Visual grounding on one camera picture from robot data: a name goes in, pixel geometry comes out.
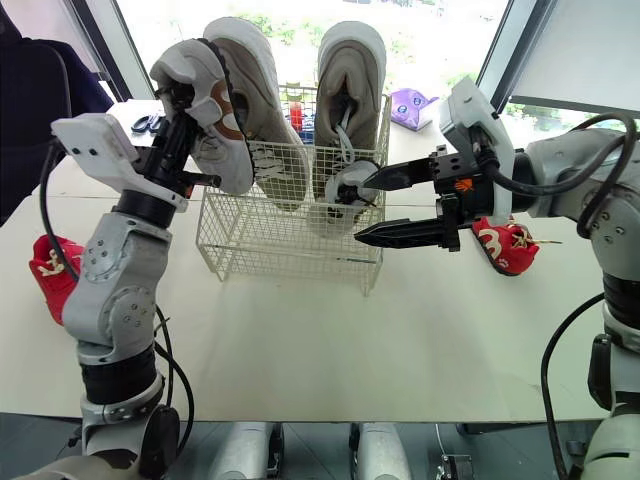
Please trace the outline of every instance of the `shoe lace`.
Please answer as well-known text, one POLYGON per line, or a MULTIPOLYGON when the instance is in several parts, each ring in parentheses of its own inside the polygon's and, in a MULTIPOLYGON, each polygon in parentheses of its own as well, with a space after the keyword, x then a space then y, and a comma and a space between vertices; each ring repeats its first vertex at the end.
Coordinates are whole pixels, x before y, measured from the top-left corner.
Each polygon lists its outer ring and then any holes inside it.
POLYGON ((50 257, 50 260, 48 260, 46 263, 48 263, 49 265, 51 265, 51 267, 53 267, 52 270, 49 270, 48 268, 45 268, 45 267, 38 267, 38 271, 42 273, 43 277, 58 275, 59 273, 62 273, 64 271, 64 265, 58 261, 58 255, 56 255, 55 250, 53 249, 49 250, 49 257, 50 257))
POLYGON ((340 144, 342 156, 335 157, 333 159, 332 170, 334 173, 337 173, 340 170, 344 169, 347 165, 351 165, 356 160, 353 145, 351 144, 351 139, 349 138, 349 135, 347 135, 346 130, 350 116, 351 105, 347 105, 347 108, 344 111, 344 115, 342 116, 342 120, 335 126, 336 133, 338 134, 338 141, 336 143, 340 144))
POLYGON ((249 152, 253 159, 253 172, 256 180, 276 178, 278 180, 293 180, 291 174, 286 173, 282 158, 263 145, 249 144, 249 152))
MULTIPOLYGON (((517 226, 518 224, 515 222, 515 220, 513 218, 510 218, 507 228, 513 228, 517 226)), ((512 246, 522 247, 522 248, 527 248, 529 247, 530 244, 537 244, 537 243, 562 244, 562 242, 558 242, 556 240, 534 240, 533 237, 531 236, 531 232, 529 232, 529 229, 522 226, 520 227, 520 231, 518 233, 511 234, 511 238, 513 239, 511 243, 512 246)))

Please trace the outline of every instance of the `scissors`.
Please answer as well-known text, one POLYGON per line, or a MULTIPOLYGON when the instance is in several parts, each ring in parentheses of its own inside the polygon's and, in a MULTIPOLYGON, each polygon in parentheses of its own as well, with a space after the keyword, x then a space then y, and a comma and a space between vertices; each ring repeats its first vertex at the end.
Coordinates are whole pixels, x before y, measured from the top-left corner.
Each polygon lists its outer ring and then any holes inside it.
POLYGON ((131 131, 134 133, 144 133, 148 130, 152 134, 158 133, 163 120, 164 115, 160 115, 158 113, 145 115, 144 117, 140 117, 133 125, 131 125, 131 131))

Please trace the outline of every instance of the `tabletop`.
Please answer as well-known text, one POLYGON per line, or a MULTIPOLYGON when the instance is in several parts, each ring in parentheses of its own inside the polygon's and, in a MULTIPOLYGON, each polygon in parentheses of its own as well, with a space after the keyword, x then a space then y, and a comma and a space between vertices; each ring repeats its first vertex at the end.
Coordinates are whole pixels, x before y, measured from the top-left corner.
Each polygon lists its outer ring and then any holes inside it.
MULTIPOLYGON (((125 129, 144 110, 116 107, 125 129)), ((425 156, 443 140, 434 126, 414 133, 392 125, 390 162, 425 156)), ((71 159, 56 169, 49 211, 59 235, 84 243, 118 195, 81 173, 71 159)), ((392 192, 386 216, 433 217, 434 201, 428 185, 392 192)), ((535 238, 563 243, 542 246, 520 277, 497 274, 465 231, 458 253, 386 251, 369 297, 356 286, 312 280, 232 275, 221 283, 195 246, 200 203, 194 195, 187 212, 174 217, 157 292, 197 420, 542 421, 546 343, 567 314, 602 290, 591 246, 575 225, 526 214, 517 219, 535 238)), ((43 233, 39 218, 37 197, 28 197, 0 229, 7 253, 0 411, 78 416, 75 342, 51 320, 27 268, 43 233)), ((601 331, 600 309, 593 308, 557 347, 550 385, 558 419, 607 414, 586 384, 592 339, 601 331)), ((176 388, 184 416, 186 400, 176 388)))

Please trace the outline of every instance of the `white sneaker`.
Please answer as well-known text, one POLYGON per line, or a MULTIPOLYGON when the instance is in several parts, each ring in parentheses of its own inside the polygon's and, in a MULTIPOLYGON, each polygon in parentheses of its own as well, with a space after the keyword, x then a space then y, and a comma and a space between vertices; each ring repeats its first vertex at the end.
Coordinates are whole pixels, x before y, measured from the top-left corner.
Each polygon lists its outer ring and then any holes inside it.
POLYGON ((359 185, 379 166, 371 158, 358 157, 354 149, 374 150, 386 71, 384 42, 378 32, 361 22, 331 27, 318 52, 315 145, 340 147, 330 155, 316 149, 313 194, 317 202, 308 224, 323 237, 347 233, 360 214, 372 205, 377 191, 359 185))
MULTIPOLYGON (((218 55, 200 40, 185 40, 166 50, 150 72, 160 89, 176 82, 192 85, 195 97, 185 112, 204 130, 191 152, 203 173, 218 175, 220 189, 232 195, 247 193, 253 185, 253 162, 238 127, 229 97, 228 79, 218 55)), ((161 93, 167 118, 174 108, 161 93)))
POLYGON ((225 17, 211 22, 204 37, 213 42, 229 70, 233 102, 248 140, 288 144, 252 151, 258 186, 282 210, 304 200, 308 165, 302 140, 285 119, 269 42, 251 22, 225 17))

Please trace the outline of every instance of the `black chair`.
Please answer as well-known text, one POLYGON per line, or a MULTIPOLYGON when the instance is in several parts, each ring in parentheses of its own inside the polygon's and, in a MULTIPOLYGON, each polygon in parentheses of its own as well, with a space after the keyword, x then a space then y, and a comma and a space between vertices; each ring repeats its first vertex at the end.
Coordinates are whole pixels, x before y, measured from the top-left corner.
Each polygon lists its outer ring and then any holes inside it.
POLYGON ((113 102, 69 45, 22 38, 4 8, 0 18, 0 82, 2 225, 40 181, 53 138, 51 122, 106 112, 113 102))

